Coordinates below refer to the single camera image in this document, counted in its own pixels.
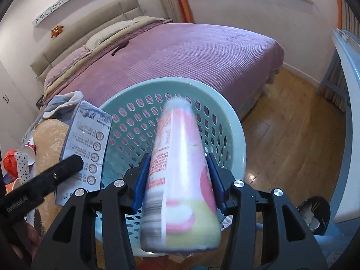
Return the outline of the left hand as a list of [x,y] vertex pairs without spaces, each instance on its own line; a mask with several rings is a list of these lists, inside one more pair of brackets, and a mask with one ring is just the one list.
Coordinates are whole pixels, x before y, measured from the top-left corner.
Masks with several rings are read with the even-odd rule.
[[41,244],[41,236],[32,225],[24,220],[14,225],[14,229],[22,244],[27,245],[26,249],[31,254],[32,259],[34,259]]

